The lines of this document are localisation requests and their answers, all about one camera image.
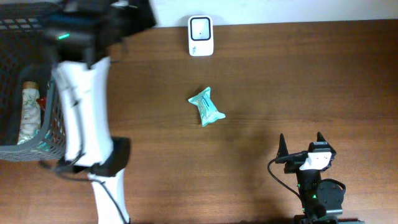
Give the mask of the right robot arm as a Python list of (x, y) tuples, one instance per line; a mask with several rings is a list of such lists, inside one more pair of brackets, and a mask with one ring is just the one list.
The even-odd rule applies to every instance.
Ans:
[[(287, 190), (294, 193), (302, 204), (302, 214), (293, 218), (293, 223), (362, 223), (362, 220), (339, 219), (343, 214), (345, 184), (335, 179), (322, 179), (321, 173), (331, 167), (336, 156), (334, 148), (318, 132), (306, 151), (289, 153), (284, 135), (279, 137), (276, 158), (267, 166), (269, 174)], [(271, 164), (283, 164), (285, 174), (295, 174), (297, 190), (278, 179), (271, 171)]]

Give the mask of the orange red snack bar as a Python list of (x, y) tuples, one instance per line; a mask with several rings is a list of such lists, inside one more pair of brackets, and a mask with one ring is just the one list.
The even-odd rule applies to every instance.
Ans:
[(37, 102), (39, 108), (40, 108), (42, 111), (45, 111), (45, 109), (46, 109), (47, 98), (46, 98), (46, 97), (38, 98), (38, 99), (36, 99), (36, 102)]

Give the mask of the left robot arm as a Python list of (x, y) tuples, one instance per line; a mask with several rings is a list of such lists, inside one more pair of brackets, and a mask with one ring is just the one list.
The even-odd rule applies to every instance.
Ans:
[(149, 0), (62, 1), (43, 18), (43, 38), (62, 103), (66, 150), (52, 171), (93, 187), (100, 223), (129, 223), (124, 171), (131, 142), (113, 137), (107, 115), (109, 48), (153, 28)]

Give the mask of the white floral cream tube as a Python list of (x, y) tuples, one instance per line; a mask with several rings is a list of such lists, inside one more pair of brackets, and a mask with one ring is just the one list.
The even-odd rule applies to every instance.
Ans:
[(18, 144), (31, 140), (41, 128), (41, 112), (37, 102), (39, 97), (38, 83), (24, 82), (22, 84), (22, 112)]

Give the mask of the teal snack packet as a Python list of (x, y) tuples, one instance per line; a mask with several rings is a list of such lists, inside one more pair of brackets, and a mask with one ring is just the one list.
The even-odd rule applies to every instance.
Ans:
[(188, 102), (197, 106), (200, 114), (201, 125), (203, 127), (226, 117), (224, 113), (218, 111), (217, 107), (212, 102), (210, 87), (205, 88), (196, 96), (189, 98)]

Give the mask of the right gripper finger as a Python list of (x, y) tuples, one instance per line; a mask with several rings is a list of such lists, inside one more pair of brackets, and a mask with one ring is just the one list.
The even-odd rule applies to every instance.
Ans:
[(284, 135), (281, 133), (279, 136), (279, 148), (277, 151), (277, 157), (285, 157), (288, 156), (289, 152), (287, 150), (286, 141)]
[(317, 142), (326, 142), (326, 139), (323, 137), (321, 132), (317, 132)]

